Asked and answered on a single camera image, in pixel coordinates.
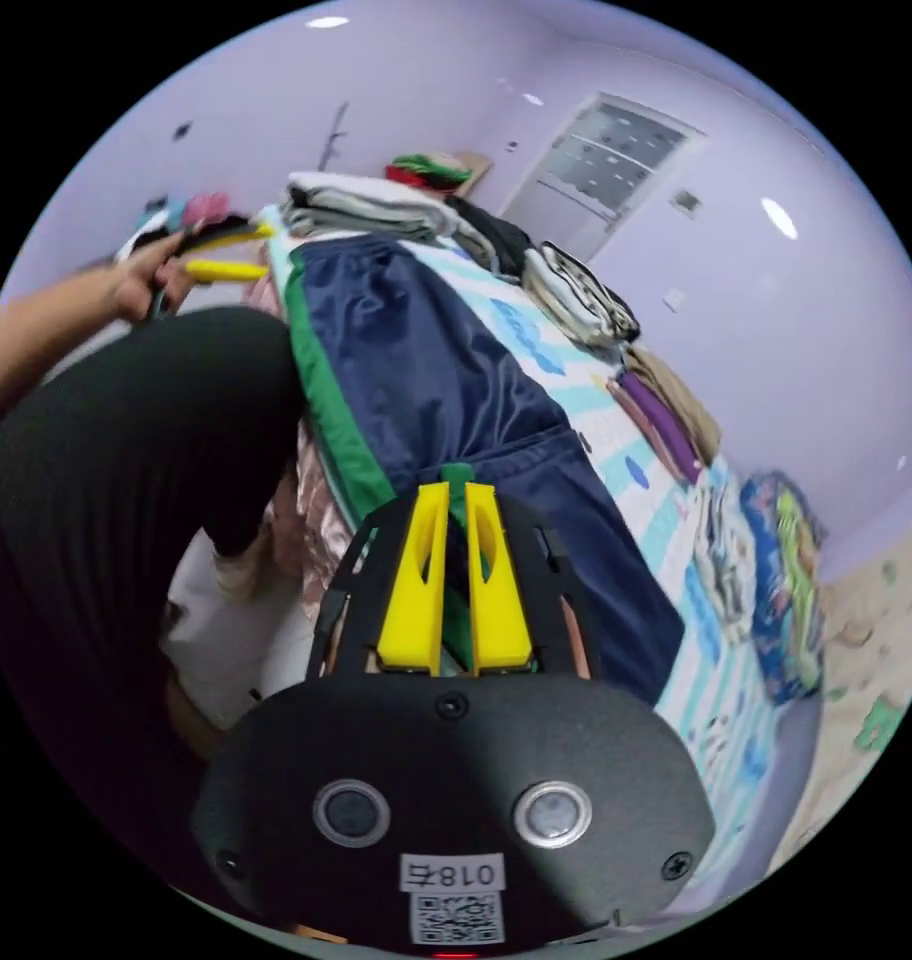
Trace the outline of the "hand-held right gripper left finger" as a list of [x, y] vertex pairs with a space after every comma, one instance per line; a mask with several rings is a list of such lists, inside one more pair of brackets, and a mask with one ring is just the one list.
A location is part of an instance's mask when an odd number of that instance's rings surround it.
[[384, 670], [440, 668], [449, 502], [449, 485], [436, 482], [409, 508], [377, 643]]

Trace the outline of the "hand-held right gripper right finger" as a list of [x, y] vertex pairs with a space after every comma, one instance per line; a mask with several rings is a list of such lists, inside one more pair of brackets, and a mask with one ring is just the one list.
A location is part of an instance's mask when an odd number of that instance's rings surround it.
[[495, 490], [469, 483], [465, 501], [473, 672], [527, 671], [532, 642]]

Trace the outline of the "person's left hand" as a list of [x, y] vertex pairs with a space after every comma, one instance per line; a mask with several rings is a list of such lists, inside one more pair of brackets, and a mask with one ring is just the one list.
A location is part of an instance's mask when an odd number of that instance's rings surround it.
[[186, 234], [179, 232], [136, 249], [114, 268], [114, 316], [131, 323], [145, 321], [157, 294], [180, 307], [195, 282], [179, 253]]

